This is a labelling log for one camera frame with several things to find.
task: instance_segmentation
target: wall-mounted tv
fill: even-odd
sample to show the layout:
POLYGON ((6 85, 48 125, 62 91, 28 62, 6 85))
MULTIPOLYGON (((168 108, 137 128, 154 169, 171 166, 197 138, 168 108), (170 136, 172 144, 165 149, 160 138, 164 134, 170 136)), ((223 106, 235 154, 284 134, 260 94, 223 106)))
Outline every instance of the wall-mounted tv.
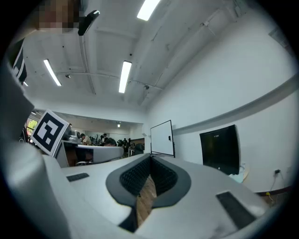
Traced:
POLYGON ((235 125, 200 134, 203 164, 223 173, 239 174, 240 150, 235 125))

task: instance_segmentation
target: ceiling pipe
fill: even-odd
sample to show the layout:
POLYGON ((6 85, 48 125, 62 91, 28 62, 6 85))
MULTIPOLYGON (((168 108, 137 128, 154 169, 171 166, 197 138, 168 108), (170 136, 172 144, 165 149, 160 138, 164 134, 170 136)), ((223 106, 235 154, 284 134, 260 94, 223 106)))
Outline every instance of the ceiling pipe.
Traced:
MULTIPOLYGON (((105 74, 99 74, 99 73, 88 73, 88 72, 55 72, 56 74, 58 75, 92 75, 92 76, 101 76, 101 77, 108 77, 108 78, 115 78, 115 79, 120 79, 120 77, 117 77, 117 76, 113 76, 113 75, 105 75, 105 74)), ((140 81, 137 81, 137 80, 132 80, 132 79, 128 79, 128 81, 133 81, 133 82, 136 82, 138 84, 142 84, 142 85, 147 85, 151 88, 155 88, 157 90, 160 90, 160 91, 163 91, 164 89, 160 88, 160 87, 157 87, 157 86, 154 86, 154 85, 151 85, 151 84, 146 84, 144 82, 140 82, 140 81)))

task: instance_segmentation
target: fluorescent light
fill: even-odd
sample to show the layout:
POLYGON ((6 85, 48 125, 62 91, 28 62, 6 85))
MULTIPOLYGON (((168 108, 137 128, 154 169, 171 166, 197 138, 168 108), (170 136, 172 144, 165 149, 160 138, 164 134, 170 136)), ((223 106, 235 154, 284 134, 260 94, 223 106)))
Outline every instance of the fluorescent light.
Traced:
POLYGON ((126 62, 126 61, 123 62, 122 70, 121 70, 121 82, 119 88, 120 93, 124 93, 126 90, 126 85, 127 85, 131 65, 132 65, 131 62, 126 62))
POLYGON ((47 69, 48 69, 50 75, 52 76, 53 80, 55 81, 55 83, 56 83, 58 86, 61 86, 60 82, 58 81, 57 77, 56 77, 55 74, 54 74, 54 71, 53 71, 53 69, 52 69, 52 67, 51 67, 51 65, 50 65, 49 60, 47 59, 47 60, 44 60, 43 62, 45 63, 45 65, 46 65, 46 67, 47 67, 47 69))
POLYGON ((145 0, 137 15, 137 18, 147 21, 155 10, 159 1, 160 0, 145 0))

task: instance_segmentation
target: black monitor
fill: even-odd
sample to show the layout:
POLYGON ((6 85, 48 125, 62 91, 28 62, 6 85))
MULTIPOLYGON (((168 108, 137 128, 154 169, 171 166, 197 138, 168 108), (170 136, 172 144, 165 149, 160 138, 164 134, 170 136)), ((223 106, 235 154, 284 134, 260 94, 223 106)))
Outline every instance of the black monitor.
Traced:
POLYGON ((200 134, 203 164, 223 173, 239 174, 239 140, 235 125, 200 134))

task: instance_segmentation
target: whiteboard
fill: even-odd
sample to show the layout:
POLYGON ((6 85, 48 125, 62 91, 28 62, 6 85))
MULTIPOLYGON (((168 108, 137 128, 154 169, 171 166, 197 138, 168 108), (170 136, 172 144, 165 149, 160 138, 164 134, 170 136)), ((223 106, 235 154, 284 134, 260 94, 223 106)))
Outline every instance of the whiteboard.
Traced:
POLYGON ((171 120, 152 127, 150 129, 150 135, 152 152, 175 156, 173 150, 171 120))

